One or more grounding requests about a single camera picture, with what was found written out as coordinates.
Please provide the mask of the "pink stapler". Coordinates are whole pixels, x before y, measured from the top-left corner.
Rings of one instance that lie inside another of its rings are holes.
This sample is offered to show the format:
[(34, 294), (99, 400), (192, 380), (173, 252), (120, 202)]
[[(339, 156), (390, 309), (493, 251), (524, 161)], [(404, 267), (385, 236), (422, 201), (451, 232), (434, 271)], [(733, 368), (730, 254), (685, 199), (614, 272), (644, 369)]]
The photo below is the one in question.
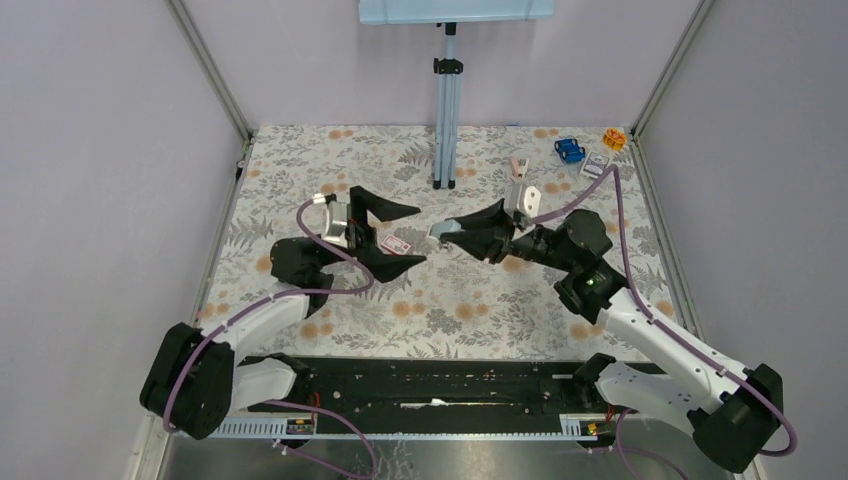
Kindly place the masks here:
[(529, 161), (526, 158), (511, 157), (510, 169), (512, 177), (516, 180), (523, 181), (526, 178), (529, 168)]

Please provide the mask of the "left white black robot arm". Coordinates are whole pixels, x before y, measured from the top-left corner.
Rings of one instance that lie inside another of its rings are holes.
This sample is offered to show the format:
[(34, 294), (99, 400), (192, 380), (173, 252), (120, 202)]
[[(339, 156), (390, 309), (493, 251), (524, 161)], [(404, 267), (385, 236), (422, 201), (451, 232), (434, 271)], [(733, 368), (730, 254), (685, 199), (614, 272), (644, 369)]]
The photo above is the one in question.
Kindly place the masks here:
[(383, 252), (369, 223), (371, 216), (394, 221), (419, 212), (361, 186), (352, 187), (345, 201), (333, 194), (306, 201), (295, 214), (302, 236), (280, 239), (270, 250), (271, 275), (280, 290), (212, 327), (171, 327), (141, 388), (140, 405), (158, 415), (167, 431), (197, 440), (237, 410), (272, 400), (288, 411), (304, 407), (311, 387), (292, 362), (273, 356), (247, 362), (246, 357), (341, 294), (324, 267), (347, 262), (359, 270), (363, 284), (345, 291), (358, 295), (424, 262), (422, 255)]

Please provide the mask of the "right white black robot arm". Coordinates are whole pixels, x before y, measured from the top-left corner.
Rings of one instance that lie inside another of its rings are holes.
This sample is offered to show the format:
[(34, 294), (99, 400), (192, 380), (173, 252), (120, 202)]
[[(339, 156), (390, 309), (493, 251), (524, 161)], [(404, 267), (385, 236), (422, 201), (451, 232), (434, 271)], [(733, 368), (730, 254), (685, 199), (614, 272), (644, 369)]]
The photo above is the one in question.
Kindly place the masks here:
[(430, 235), (480, 261), (495, 264), (512, 255), (565, 272), (553, 286), (560, 302), (635, 347), (665, 374), (644, 374), (596, 354), (578, 370), (581, 378), (573, 386), (583, 410), (597, 412), (609, 403), (661, 420), (733, 473), (744, 472), (787, 425), (781, 376), (766, 364), (751, 369), (653, 312), (628, 272), (605, 260), (613, 242), (597, 213), (576, 209), (550, 229), (498, 202), (438, 222)]

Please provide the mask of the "red white staple box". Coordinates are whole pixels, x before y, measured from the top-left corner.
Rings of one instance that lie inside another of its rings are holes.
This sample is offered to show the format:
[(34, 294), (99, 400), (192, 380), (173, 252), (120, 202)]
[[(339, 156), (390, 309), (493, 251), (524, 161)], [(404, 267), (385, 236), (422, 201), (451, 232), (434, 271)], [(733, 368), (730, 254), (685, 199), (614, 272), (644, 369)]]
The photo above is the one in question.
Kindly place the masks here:
[(411, 245), (406, 241), (394, 236), (386, 235), (381, 238), (379, 246), (392, 255), (406, 255), (411, 250)]

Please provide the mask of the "floral patterned table mat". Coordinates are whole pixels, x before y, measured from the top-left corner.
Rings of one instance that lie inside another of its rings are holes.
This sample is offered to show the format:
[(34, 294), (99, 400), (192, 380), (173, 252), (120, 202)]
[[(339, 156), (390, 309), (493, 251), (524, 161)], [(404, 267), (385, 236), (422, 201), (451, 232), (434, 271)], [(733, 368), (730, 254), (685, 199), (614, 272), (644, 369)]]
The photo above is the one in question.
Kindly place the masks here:
[(622, 193), (606, 180), (584, 202), (613, 241), (607, 261), (629, 261), (642, 298), (673, 316), (676, 303), (645, 203), (634, 151), (602, 142), (601, 127), (463, 127), (458, 136), (456, 187), (436, 190), (431, 163), (434, 133), (425, 126), (264, 126), (243, 173), (227, 237), (198, 314), (212, 327), (278, 286), (271, 275), (272, 244), (300, 235), (295, 213), (316, 193), (345, 199), (360, 185), (421, 209), (390, 222), (373, 220), (379, 237), (394, 235), (426, 256), (422, 264), (367, 292), (357, 269), (332, 265), (341, 294), (309, 318), (260, 345), (263, 353), (392, 358), (583, 360), (597, 352), (641, 362), (623, 340), (568, 312), (553, 284), (555, 269), (509, 256), (490, 265), (465, 252), (435, 250), (430, 226), (503, 198), (513, 185), (510, 158), (529, 161), (527, 179), (542, 194), (541, 208), (565, 206), (589, 187), (577, 165), (564, 164), (554, 142), (575, 138), (588, 152), (610, 158)]

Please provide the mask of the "blue toy car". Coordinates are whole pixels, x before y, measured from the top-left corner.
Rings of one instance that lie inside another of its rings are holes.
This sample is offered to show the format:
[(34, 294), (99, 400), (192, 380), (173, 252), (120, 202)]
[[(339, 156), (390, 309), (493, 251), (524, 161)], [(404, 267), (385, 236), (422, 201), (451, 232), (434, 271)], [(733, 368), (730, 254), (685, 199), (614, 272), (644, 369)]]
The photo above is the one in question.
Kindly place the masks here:
[(565, 164), (577, 164), (586, 157), (586, 150), (575, 138), (562, 138), (554, 142), (554, 150)]

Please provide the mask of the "orange round toy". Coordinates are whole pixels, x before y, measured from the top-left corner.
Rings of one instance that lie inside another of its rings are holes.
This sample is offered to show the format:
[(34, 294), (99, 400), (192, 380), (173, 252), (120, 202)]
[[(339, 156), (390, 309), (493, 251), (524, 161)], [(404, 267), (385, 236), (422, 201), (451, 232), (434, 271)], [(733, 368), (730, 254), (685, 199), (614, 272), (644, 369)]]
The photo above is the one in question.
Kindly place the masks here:
[(627, 136), (620, 130), (609, 128), (602, 136), (602, 142), (614, 151), (620, 151), (627, 143)]

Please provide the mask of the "light blue tripod stand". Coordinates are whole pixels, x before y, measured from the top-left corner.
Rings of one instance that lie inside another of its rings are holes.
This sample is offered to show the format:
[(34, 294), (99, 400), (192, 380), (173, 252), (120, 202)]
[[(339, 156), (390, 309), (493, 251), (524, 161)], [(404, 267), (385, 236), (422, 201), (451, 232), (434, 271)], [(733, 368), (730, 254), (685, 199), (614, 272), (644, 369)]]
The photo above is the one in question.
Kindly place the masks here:
[(459, 128), (459, 98), (461, 74), (464, 64), (455, 57), (457, 24), (439, 23), (444, 27), (445, 53), (433, 60), (433, 71), (438, 76), (437, 120), (435, 127), (435, 154), (432, 168), (434, 189), (456, 187), (456, 160)]

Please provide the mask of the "light blue board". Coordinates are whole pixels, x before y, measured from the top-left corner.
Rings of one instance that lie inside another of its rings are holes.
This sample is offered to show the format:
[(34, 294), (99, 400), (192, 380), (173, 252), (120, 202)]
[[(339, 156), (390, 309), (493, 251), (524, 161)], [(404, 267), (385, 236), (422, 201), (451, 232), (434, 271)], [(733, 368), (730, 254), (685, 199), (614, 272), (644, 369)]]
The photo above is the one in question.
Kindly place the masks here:
[(554, 14), (554, 0), (361, 0), (365, 25), (538, 20)]

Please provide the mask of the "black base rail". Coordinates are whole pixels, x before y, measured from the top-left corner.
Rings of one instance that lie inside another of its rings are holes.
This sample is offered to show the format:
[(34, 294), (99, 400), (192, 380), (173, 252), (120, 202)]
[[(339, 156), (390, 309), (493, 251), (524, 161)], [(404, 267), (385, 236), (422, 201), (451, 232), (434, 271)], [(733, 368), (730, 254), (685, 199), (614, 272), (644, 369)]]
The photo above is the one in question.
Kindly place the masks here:
[(625, 393), (677, 386), (654, 365), (619, 362), (596, 354), (579, 362), (447, 361), (272, 355), (293, 386), (248, 401), (252, 412), (292, 412), (296, 405), (340, 414), (367, 435), (571, 436), (571, 415), (623, 407), (603, 394), (601, 374)]

